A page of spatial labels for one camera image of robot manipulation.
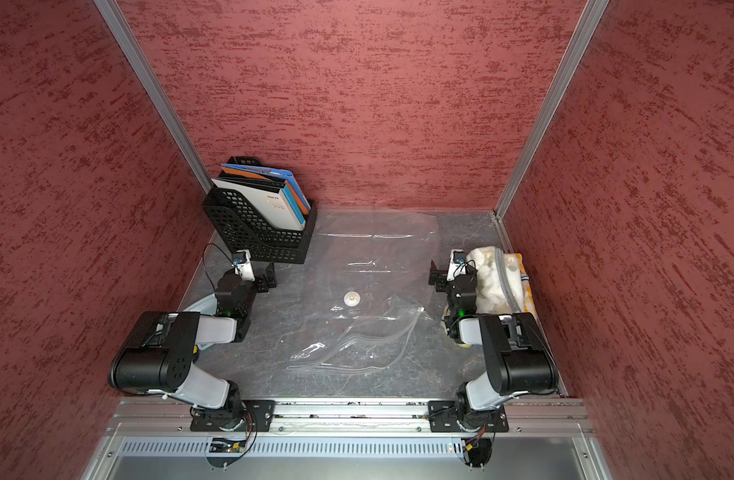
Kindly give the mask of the clear plastic vacuum bag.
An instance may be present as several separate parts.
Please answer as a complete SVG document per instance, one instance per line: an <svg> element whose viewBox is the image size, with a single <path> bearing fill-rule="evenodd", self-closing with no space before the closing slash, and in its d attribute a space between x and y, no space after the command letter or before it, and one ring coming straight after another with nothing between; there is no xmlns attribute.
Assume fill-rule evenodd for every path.
<svg viewBox="0 0 734 480"><path fill-rule="evenodd" d="M366 375L404 354L431 297L438 221L401 210L325 211L302 274L288 368Z"/></svg>

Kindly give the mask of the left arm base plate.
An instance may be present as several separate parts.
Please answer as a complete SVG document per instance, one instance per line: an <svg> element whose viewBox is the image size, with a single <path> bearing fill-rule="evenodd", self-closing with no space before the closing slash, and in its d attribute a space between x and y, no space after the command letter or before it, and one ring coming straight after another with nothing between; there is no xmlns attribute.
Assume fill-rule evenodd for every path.
<svg viewBox="0 0 734 480"><path fill-rule="evenodd" d="M190 430L227 434L268 432L274 409L272 400L239 400L218 409L192 407Z"/></svg>

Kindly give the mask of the cream green striped blanket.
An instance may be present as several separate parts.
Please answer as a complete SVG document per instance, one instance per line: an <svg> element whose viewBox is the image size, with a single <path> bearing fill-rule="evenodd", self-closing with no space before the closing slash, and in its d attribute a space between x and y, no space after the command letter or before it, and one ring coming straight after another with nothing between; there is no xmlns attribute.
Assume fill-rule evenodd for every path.
<svg viewBox="0 0 734 480"><path fill-rule="evenodd" d="M471 250L466 259L473 262L477 271L477 313L527 312L520 254L488 246Z"/></svg>

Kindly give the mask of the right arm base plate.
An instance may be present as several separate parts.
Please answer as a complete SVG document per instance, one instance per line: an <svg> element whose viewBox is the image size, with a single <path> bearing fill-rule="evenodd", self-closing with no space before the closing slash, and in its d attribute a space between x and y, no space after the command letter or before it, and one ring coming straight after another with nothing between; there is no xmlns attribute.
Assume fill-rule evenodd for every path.
<svg viewBox="0 0 734 480"><path fill-rule="evenodd" d="M427 404L427 416L432 432L506 433L509 431L508 419L503 408L477 411L457 401L432 400Z"/></svg>

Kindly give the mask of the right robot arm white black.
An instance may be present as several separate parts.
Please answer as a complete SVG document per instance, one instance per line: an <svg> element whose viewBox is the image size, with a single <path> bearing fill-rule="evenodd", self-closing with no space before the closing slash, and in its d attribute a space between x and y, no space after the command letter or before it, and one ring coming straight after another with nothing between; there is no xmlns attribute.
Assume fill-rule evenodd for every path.
<svg viewBox="0 0 734 480"><path fill-rule="evenodd" d="M459 431L495 426L503 406L524 395L558 392L555 361L529 312L485 313L476 306L478 272L471 261L442 270L430 264L428 284L446 295L441 325L459 346L479 346L485 371L462 384L452 405L429 410L429 421Z"/></svg>

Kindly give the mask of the orange white checkered blanket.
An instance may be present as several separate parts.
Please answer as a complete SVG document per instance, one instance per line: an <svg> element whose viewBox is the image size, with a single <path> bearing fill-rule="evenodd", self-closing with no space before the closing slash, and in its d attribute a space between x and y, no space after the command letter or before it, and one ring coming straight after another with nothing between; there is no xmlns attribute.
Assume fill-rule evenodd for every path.
<svg viewBox="0 0 734 480"><path fill-rule="evenodd" d="M518 265L520 268L524 310L526 312L531 313L535 319L538 319L538 314L535 308L532 288L529 283L529 275L527 274L526 269L524 267L523 257L519 253L516 254L516 257L517 257Z"/></svg>

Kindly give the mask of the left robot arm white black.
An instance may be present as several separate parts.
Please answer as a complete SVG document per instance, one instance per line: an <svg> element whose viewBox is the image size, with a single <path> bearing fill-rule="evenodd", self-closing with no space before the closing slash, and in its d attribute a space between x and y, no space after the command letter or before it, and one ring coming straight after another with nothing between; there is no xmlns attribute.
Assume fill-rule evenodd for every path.
<svg viewBox="0 0 734 480"><path fill-rule="evenodd" d="M196 358L199 349L244 341L256 296L276 286L273 263L261 275L234 268L217 284L213 314L141 314L112 361L110 386L125 394L162 395L188 404L196 432L266 431L267 415L242 400L235 382L198 367Z"/></svg>

